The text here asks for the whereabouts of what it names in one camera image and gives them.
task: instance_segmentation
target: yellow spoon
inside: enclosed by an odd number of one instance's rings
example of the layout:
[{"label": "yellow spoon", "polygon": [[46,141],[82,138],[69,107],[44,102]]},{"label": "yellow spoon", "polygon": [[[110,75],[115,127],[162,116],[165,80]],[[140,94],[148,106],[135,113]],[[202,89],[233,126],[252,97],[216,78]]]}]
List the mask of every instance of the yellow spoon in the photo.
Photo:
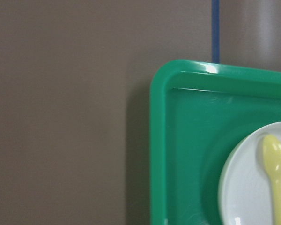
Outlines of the yellow spoon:
[{"label": "yellow spoon", "polygon": [[275,225],[281,225],[281,142],[267,135],[262,143],[264,169],[271,181]]}]

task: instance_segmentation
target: white plate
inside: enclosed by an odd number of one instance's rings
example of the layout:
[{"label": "white plate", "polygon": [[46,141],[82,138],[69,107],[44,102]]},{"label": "white plate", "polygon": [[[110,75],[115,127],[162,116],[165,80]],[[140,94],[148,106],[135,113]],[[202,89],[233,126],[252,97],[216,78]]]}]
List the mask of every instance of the white plate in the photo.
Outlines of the white plate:
[{"label": "white plate", "polygon": [[234,148],[225,163],[219,183],[219,208],[224,225],[273,225],[270,183],[258,151],[266,134],[273,134],[281,141],[281,122],[250,134]]}]

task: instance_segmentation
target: green tray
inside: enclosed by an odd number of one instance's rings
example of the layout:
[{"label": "green tray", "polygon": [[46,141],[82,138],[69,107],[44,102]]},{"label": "green tray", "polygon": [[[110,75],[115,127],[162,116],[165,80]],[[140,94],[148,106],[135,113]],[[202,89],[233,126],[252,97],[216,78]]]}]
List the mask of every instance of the green tray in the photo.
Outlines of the green tray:
[{"label": "green tray", "polygon": [[222,224],[222,167],[243,138],[281,121],[281,73],[175,60],[155,75],[150,107],[151,225]]}]

